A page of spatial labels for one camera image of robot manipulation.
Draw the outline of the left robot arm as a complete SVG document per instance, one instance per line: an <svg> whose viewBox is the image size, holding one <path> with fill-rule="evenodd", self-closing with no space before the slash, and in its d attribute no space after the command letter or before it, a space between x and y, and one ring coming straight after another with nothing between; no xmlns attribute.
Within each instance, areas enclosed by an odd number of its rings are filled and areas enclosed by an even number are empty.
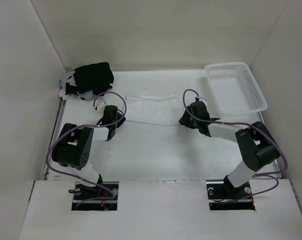
<svg viewBox="0 0 302 240"><path fill-rule="evenodd" d="M115 105L107 105L97 124L64 124L51 150L52 161L65 168L82 170L88 163L92 142L110 141L125 122L125 114L125 109L121 111Z"/></svg>

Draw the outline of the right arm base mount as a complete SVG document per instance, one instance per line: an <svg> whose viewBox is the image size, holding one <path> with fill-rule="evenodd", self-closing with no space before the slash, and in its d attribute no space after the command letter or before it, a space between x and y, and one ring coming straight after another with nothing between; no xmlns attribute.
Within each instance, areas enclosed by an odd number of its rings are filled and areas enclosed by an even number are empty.
<svg viewBox="0 0 302 240"><path fill-rule="evenodd" d="M240 187L233 187L225 177L223 180L206 181L206 188L211 211L255 210L253 197L244 199L252 194L248 181Z"/></svg>

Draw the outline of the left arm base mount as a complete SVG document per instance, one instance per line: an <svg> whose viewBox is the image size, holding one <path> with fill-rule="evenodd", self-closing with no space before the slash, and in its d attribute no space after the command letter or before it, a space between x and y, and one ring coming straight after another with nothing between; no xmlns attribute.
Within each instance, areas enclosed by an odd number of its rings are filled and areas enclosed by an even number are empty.
<svg viewBox="0 0 302 240"><path fill-rule="evenodd" d="M100 177L97 183L112 190L115 197L108 199L112 197L109 191L97 186L88 186L76 182L75 187L68 191L73 196L72 211L103 212L117 210L119 182L104 182Z"/></svg>

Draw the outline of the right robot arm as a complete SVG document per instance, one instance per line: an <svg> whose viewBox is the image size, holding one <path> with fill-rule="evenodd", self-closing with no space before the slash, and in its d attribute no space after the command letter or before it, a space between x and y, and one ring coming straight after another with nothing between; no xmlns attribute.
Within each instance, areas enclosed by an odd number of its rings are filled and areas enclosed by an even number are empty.
<svg viewBox="0 0 302 240"><path fill-rule="evenodd" d="M221 138L238 144L242 160L223 179L225 196L234 198L261 168L280 156L279 148L264 123L225 122L211 118L206 105L196 101L186 107L179 124L211 137Z"/></svg>

